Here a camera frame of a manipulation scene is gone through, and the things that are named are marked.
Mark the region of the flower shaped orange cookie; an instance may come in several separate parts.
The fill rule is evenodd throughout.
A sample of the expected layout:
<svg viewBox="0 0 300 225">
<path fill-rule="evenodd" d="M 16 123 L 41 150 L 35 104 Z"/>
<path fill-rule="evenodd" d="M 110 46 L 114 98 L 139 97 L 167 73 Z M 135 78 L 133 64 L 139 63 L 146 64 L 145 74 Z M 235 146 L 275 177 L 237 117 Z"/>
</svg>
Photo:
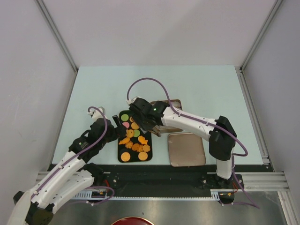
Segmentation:
<svg viewBox="0 0 300 225">
<path fill-rule="evenodd" d="M 142 150 L 143 150 L 143 152 L 149 152 L 151 150 L 151 148 L 149 145 L 143 145 Z"/>
</svg>

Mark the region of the round orange cookie front left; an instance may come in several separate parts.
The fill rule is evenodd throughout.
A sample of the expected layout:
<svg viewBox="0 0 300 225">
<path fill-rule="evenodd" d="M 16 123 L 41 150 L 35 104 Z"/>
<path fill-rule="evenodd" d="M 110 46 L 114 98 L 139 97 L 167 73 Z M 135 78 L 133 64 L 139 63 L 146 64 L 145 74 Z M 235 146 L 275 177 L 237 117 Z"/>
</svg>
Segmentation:
<svg viewBox="0 0 300 225">
<path fill-rule="evenodd" d="M 131 159 L 131 155 L 128 152 L 123 152 L 120 158 L 122 162 L 128 162 Z"/>
</svg>

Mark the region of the square tin lid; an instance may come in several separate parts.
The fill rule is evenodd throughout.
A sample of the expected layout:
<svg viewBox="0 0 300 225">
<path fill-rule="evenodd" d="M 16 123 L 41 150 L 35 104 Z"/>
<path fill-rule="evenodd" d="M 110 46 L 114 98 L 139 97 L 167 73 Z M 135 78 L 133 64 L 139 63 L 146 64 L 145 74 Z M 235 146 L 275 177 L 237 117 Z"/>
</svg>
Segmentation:
<svg viewBox="0 0 300 225">
<path fill-rule="evenodd" d="M 201 137 L 192 133 L 177 133 L 168 136 L 168 153 L 173 167 L 203 166 L 206 156 Z"/>
</svg>

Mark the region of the fish shaped orange cookie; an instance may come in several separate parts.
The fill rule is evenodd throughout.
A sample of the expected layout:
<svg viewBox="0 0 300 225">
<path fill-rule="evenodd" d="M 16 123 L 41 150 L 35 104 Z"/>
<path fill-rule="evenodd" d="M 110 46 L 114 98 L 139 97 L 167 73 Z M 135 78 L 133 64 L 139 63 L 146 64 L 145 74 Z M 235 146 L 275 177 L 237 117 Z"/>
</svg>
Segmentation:
<svg viewBox="0 0 300 225">
<path fill-rule="evenodd" d="M 138 141 L 142 145 L 147 145 L 148 144 L 148 140 L 144 136 L 141 136 L 141 135 L 138 136 Z"/>
</svg>

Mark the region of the pink round cookie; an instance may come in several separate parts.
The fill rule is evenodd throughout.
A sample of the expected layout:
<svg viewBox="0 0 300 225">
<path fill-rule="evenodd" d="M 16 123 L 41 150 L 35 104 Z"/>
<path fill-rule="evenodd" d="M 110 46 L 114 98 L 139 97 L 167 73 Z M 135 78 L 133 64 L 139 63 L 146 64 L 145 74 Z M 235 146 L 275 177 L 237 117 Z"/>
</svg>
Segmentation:
<svg viewBox="0 0 300 225">
<path fill-rule="evenodd" d="M 123 126 L 125 126 L 126 128 L 129 128 L 130 124 L 128 122 L 123 122 Z"/>
</svg>

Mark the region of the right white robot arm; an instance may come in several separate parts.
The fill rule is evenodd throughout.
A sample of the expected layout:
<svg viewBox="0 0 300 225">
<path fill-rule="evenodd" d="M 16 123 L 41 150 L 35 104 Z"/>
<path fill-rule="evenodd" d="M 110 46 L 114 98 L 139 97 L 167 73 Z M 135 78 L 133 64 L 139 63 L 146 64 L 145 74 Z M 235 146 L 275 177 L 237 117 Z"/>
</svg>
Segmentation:
<svg viewBox="0 0 300 225">
<path fill-rule="evenodd" d="M 216 159 L 216 182 L 221 188 L 233 183 L 232 152 L 237 137 L 229 120 L 220 116 L 210 119 L 186 113 L 173 106 L 170 100 L 150 103 L 141 97 L 127 100 L 134 122 L 144 132 L 160 137 L 159 126 L 174 127 L 188 131 L 209 143 L 209 153 Z"/>
</svg>

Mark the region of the black cookie tray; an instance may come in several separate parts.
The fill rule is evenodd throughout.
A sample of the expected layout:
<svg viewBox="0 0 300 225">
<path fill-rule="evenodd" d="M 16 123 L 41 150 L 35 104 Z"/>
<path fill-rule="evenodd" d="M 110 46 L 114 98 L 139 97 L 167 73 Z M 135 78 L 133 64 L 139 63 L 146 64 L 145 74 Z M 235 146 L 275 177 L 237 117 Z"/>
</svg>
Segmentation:
<svg viewBox="0 0 300 225">
<path fill-rule="evenodd" d="M 137 163 L 137 162 L 146 162 L 150 161 L 153 157 L 153 147 L 152 147 L 152 137 L 151 133 L 147 132 L 144 133 L 139 126 L 133 121 L 133 112 L 130 110 L 124 110 L 119 113 L 119 118 L 121 119 L 122 114 L 127 114 L 129 116 L 129 120 L 127 121 L 130 124 L 130 127 L 127 128 L 127 135 L 125 137 L 122 137 L 118 139 L 118 161 L 121 163 Z M 140 161 L 138 159 L 138 154 L 140 152 L 143 152 L 142 148 L 143 145 L 139 143 L 138 137 L 134 137 L 134 130 L 138 129 L 140 130 L 140 135 L 144 136 L 148 140 L 148 144 L 151 148 L 148 154 L 148 158 L 145 161 Z M 123 152 L 128 152 L 131 155 L 131 159 L 128 162 L 122 162 L 121 161 L 121 154 Z"/>
</svg>

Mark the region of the metal tongs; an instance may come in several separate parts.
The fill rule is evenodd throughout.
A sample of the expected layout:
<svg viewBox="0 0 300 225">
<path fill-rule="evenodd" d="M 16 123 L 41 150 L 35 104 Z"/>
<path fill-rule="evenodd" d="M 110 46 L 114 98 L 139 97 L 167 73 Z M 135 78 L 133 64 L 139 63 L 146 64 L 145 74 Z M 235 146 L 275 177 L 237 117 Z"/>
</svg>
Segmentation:
<svg viewBox="0 0 300 225">
<path fill-rule="evenodd" d="M 133 121 L 139 126 L 139 128 L 144 132 L 150 132 L 157 137 L 161 137 L 161 132 L 157 128 L 157 125 L 155 122 L 149 120 L 149 119 L 143 119 L 140 117 L 133 117 Z"/>
</svg>

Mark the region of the round orange cookie front right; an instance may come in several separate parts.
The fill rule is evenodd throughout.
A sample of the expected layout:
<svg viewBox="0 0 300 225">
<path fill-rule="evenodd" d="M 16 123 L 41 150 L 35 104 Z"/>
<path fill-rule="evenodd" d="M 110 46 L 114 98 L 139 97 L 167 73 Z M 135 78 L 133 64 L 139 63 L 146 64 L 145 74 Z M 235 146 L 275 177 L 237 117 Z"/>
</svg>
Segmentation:
<svg viewBox="0 0 300 225">
<path fill-rule="evenodd" d="M 145 161 L 145 160 L 147 160 L 147 158 L 148 158 L 147 152 L 140 152 L 140 153 L 138 154 L 138 159 L 139 159 L 140 161 Z"/>
</svg>

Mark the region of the red round object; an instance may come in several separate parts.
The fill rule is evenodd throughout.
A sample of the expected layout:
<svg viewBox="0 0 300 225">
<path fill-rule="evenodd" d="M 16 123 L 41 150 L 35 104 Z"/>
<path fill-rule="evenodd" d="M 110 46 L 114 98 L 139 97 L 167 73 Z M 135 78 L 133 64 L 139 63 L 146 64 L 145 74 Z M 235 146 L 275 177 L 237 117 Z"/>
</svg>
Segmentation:
<svg viewBox="0 0 300 225">
<path fill-rule="evenodd" d="M 124 217 L 112 223 L 112 225 L 154 225 L 151 221 L 142 217 Z"/>
</svg>

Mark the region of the round orange cookie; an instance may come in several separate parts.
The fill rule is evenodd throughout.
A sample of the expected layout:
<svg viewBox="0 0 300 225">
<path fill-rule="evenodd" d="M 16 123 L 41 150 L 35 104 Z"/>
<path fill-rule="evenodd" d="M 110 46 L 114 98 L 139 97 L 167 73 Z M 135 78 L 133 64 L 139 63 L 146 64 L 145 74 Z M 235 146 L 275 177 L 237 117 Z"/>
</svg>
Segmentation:
<svg viewBox="0 0 300 225">
<path fill-rule="evenodd" d="M 128 162 L 131 159 L 131 155 L 128 152 L 123 152 L 120 158 L 122 162 Z"/>
<path fill-rule="evenodd" d="M 140 161 L 145 161 L 145 160 L 147 160 L 147 158 L 148 158 L 147 152 L 140 152 L 140 153 L 138 154 L 138 159 L 139 159 Z"/>
</svg>

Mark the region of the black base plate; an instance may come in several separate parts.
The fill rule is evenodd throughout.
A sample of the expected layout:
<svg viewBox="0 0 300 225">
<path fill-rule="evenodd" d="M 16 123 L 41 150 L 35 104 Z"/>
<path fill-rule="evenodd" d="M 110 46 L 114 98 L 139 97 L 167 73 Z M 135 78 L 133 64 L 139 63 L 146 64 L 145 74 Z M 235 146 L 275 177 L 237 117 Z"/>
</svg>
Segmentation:
<svg viewBox="0 0 300 225">
<path fill-rule="evenodd" d="M 242 187 L 241 175 L 229 180 L 216 176 L 216 166 L 172 167 L 169 165 L 84 166 L 95 176 L 94 186 L 109 184 L 109 194 L 117 196 L 197 196 L 202 190 L 236 191 Z"/>
</svg>

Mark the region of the light green round cookie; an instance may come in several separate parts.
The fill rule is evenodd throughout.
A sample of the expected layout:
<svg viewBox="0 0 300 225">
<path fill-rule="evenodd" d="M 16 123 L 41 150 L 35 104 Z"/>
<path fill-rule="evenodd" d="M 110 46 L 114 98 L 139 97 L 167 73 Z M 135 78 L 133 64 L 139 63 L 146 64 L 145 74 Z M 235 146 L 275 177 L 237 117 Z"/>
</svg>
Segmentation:
<svg viewBox="0 0 300 225">
<path fill-rule="evenodd" d="M 129 116 L 127 114 L 122 114 L 121 120 L 124 121 L 124 122 L 126 122 L 126 121 L 129 120 Z"/>
</svg>

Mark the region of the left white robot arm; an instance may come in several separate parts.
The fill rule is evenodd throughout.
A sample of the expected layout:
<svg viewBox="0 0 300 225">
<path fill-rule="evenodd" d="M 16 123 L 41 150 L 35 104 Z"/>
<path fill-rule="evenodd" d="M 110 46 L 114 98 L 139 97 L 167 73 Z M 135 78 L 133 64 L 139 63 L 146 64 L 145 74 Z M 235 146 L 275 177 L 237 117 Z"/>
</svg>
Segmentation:
<svg viewBox="0 0 300 225">
<path fill-rule="evenodd" d="M 126 128 L 117 115 L 115 125 L 100 117 L 79 138 L 75 139 L 63 159 L 33 188 L 19 191 L 9 225 L 47 225 L 68 200 L 82 190 L 100 188 L 104 171 L 89 161 L 105 144 L 126 135 Z"/>
</svg>

